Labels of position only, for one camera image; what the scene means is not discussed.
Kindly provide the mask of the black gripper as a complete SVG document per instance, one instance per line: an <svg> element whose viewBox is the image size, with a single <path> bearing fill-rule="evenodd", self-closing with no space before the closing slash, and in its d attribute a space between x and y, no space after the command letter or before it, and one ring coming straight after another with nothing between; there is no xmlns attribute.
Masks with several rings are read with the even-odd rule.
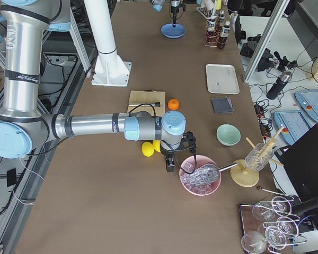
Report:
<svg viewBox="0 0 318 254"><path fill-rule="evenodd" d="M169 144L167 141L161 140L160 150L165 159L166 172L174 172L175 163L179 162L176 154L182 150L182 144L179 142L177 144Z"/></svg>
<svg viewBox="0 0 318 254"><path fill-rule="evenodd" d="M176 17L179 12L179 5L178 6L170 6L170 12L172 14L172 26L176 27Z"/></svg>

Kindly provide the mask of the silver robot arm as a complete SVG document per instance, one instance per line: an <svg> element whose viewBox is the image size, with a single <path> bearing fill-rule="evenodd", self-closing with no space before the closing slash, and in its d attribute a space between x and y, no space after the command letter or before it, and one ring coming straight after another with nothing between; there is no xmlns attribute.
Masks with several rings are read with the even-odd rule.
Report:
<svg viewBox="0 0 318 254"><path fill-rule="evenodd" d="M0 108L0 156L30 155L42 144L78 135L123 133L127 140L158 140L166 170L175 167L186 119L178 111L84 116L42 114L37 109L42 36L45 30L69 31L69 1L2 1L7 21L4 98Z"/></svg>
<svg viewBox="0 0 318 254"><path fill-rule="evenodd" d="M165 0L151 0L149 1L152 4L152 8L160 12L164 6ZM179 12L180 4L181 2L179 0L169 0L170 3L170 13L171 13L171 19L172 19L172 25L175 28L176 27L176 21L177 21L177 14Z"/></svg>

